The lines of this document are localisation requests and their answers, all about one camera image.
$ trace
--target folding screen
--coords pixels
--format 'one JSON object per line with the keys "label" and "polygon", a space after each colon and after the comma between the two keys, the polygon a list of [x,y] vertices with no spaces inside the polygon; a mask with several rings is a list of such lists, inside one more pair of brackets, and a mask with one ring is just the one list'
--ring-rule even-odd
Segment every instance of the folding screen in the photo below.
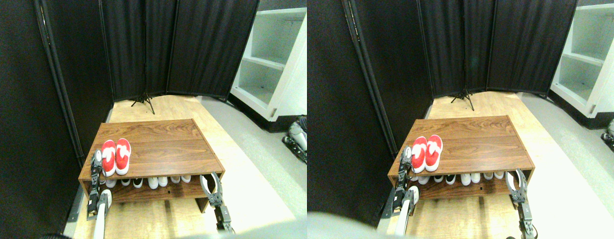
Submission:
{"label": "folding screen", "polygon": [[323,133],[307,210],[377,226],[394,153],[432,100],[418,13],[409,0],[310,4],[307,104]]}
{"label": "folding screen", "polygon": [[341,2],[310,2],[308,14],[307,107],[310,130],[318,133],[311,136],[307,211],[375,226],[391,188],[386,174],[393,158]]}
{"label": "folding screen", "polygon": [[464,80],[470,92],[486,89],[495,2],[464,0]]}
{"label": "folding screen", "polygon": [[464,18],[461,0],[421,0],[433,97],[464,89]]}
{"label": "folding screen", "polygon": [[164,94],[175,31],[175,0],[146,1],[146,91],[150,96]]}
{"label": "folding screen", "polygon": [[97,1],[64,4],[56,0],[42,1],[46,28],[70,102],[71,114],[84,152],[112,107],[112,88],[108,74],[106,51]]}
{"label": "folding screen", "polygon": [[547,94],[575,0],[498,0],[488,89]]}
{"label": "folding screen", "polygon": [[63,229],[79,169],[33,1],[0,0],[0,237]]}
{"label": "folding screen", "polygon": [[227,98],[257,0],[181,0],[167,93]]}
{"label": "folding screen", "polygon": [[393,135],[392,153],[405,142],[415,119],[432,103],[428,68],[414,0],[355,0],[357,30]]}
{"label": "folding screen", "polygon": [[102,0],[114,100],[145,90],[145,6],[143,0]]}

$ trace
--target black room divider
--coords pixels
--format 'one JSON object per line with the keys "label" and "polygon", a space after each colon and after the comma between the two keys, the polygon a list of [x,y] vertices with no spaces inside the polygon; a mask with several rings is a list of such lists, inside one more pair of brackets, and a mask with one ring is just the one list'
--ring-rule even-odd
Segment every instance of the black room divider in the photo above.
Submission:
{"label": "black room divider", "polygon": [[114,100],[167,93],[226,99],[257,0],[104,0]]}
{"label": "black room divider", "polygon": [[[54,17],[74,10],[73,6],[48,6],[51,8],[62,12]],[[66,106],[62,105],[64,96],[56,87],[57,68],[51,65],[56,61],[48,60],[48,45],[41,37],[43,29],[36,12],[40,12],[38,1],[0,1],[0,238],[38,238],[61,232],[78,186],[79,168]],[[57,53],[59,62],[67,59],[62,50]],[[73,77],[82,80],[75,71],[66,71],[67,85]],[[103,82],[103,87],[109,86],[107,79]],[[98,93],[94,86],[81,87],[66,86],[66,90]],[[102,97],[109,98],[109,92]],[[102,102],[106,106],[112,103]],[[72,103],[76,115],[87,108],[77,100]],[[100,101],[91,103],[98,110]],[[75,122],[78,127],[89,127]]]}
{"label": "black room divider", "polygon": [[258,0],[180,1],[166,91],[227,99],[258,5]]}
{"label": "black room divider", "polygon": [[418,3],[342,0],[308,10],[307,104],[318,133],[307,210],[377,226],[393,153],[432,101]]}
{"label": "black room divider", "polygon": [[489,89],[548,94],[576,0],[499,0]]}
{"label": "black room divider", "polygon": [[575,0],[422,0],[433,97],[547,94]]}

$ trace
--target red and white shoe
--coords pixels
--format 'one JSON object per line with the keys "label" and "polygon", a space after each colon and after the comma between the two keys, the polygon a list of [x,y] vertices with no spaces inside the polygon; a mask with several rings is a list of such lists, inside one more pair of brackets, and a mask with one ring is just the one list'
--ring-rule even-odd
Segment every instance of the red and white shoe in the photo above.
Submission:
{"label": "red and white shoe", "polygon": [[439,155],[442,154],[442,139],[439,136],[433,134],[428,138],[427,150],[425,158],[425,168],[427,171],[437,170],[439,165]]}
{"label": "red and white shoe", "polygon": [[104,168],[104,176],[110,177],[116,171],[116,163],[114,162],[114,141],[108,140],[102,146],[102,166]]}
{"label": "red and white shoe", "polygon": [[420,136],[413,142],[413,146],[411,147],[411,165],[413,166],[414,173],[421,173],[425,166],[425,157],[426,157],[426,146],[427,141],[426,137]]}
{"label": "red and white shoe", "polygon": [[130,168],[130,153],[132,153],[132,148],[130,148],[130,142],[125,138],[120,138],[119,141],[116,142],[116,173],[118,175],[124,175],[128,173],[128,168]]}

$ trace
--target shoe rack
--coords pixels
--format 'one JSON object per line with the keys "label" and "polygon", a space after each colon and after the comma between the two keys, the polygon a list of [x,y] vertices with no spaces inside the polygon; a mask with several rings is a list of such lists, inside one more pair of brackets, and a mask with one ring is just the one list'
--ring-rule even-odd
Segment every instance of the shoe rack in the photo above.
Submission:
{"label": "shoe rack", "polygon": [[[510,194],[505,177],[493,177],[491,180],[484,178],[483,173],[496,171],[511,171],[517,179],[514,171],[520,168],[530,183],[535,166],[508,116],[416,120],[400,153],[405,146],[412,145],[417,137],[428,138],[433,134],[439,135],[443,142],[437,170],[424,170],[416,174],[410,172],[409,175],[456,175],[456,178],[452,185],[446,183],[446,177],[439,183],[433,178],[424,185],[417,181],[409,182],[409,187],[416,185],[420,189],[421,199]],[[398,181],[400,153],[388,173],[393,185]],[[466,173],[482,173],[480,182],[462,185],[460,175]],[[515,188],[518,188],[517,181],[514,182]]]}
{"label": "shoe rack", "polygon": [[[112,188],[100,185],[100,190],[110,189],[114,203],[195,198],[200,210],[205,211],[207,195],[203,192],[200,175],[215,171],[222,178],[225,169],[192,119],[102,123],[78,178],[86,196],[91,191],[93,153],[106,140],[121,137],[128,139],[132,148],[130,168],[125,175],[113,174],[105,179],[143,178],[143,185],[135,188],[132,182],[123,186],[119,181]],[[191,181],[181,180],[174,184],[168,178],[166,187],[150,189],[148,186],[149,177],[182,175],[191,175]]]}

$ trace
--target white cabinet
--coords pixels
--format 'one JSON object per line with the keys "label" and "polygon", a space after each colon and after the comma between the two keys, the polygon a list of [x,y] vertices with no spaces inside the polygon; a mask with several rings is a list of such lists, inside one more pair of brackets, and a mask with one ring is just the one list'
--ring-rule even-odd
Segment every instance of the white cabinet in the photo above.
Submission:
{"label": "white cabinet", "polygon": [[307,114],[307,8],[256,14],[230,92],[268,121]]}
{"label": "white cabinet", "polygon": [[576,8],[550,90],[587,118],[614,111],[614,4]]}

